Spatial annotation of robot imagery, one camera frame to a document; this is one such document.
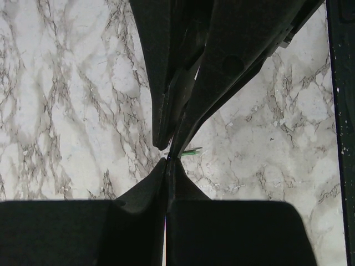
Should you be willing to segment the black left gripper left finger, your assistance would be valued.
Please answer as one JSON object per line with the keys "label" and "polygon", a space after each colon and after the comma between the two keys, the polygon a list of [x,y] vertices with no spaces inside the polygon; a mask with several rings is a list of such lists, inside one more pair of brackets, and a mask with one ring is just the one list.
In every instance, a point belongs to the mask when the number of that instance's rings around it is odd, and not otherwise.
{"label": "black left gripper left finger", "polygon": [[116,199],[1,203],[2,265],[161,265],[167,167]]}

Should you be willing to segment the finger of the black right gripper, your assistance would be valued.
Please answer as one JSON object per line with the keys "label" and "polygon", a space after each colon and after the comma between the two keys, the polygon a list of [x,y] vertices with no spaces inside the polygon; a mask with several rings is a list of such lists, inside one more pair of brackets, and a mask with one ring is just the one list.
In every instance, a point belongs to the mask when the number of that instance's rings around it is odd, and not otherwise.
{"label": "finger of the black right gripper", "polygon": [[201,57],[213,1],[130,1],[152,100],[153,145],[165,149],[188,100],[177,81]]}
{"label": "finger of the black right gripper", "polygon": [[180,157],[201,125],[247,84],[277,48],[287,48],[322,1],[215,1],[202,61],[174,133]]}

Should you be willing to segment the pink strap keyring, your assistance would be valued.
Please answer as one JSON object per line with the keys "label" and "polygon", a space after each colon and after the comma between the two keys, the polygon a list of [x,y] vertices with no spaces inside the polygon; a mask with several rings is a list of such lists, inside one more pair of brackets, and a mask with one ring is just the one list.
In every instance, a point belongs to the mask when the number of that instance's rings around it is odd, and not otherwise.
{"label": "pink strap keyring", "polygon": [[160,156],[167,159],[167,160],[171,160],[170,150],[160,151]]}

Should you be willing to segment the green key tag with key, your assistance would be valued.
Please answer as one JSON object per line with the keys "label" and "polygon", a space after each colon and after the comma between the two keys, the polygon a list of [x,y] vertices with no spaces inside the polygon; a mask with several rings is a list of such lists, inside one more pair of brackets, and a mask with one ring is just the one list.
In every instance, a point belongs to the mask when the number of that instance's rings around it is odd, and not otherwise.
{"label": "green key tag with key", "polygon": [[193,149],[188,149],[188,150],[185,150],[181,155],[182,156],[196,155],[200,152],[201,149],[202,149],[202,147],[195,147]]}

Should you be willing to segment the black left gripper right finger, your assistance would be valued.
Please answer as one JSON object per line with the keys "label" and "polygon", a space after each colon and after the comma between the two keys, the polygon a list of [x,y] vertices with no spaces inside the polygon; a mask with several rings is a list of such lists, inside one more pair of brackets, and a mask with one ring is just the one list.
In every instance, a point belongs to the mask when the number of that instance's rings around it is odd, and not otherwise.
{"label": "black left gripper right finger", "polygon": [[166,174],[167,265],[316,265],[293,205],[209,199],[179,160],[168,163]]}

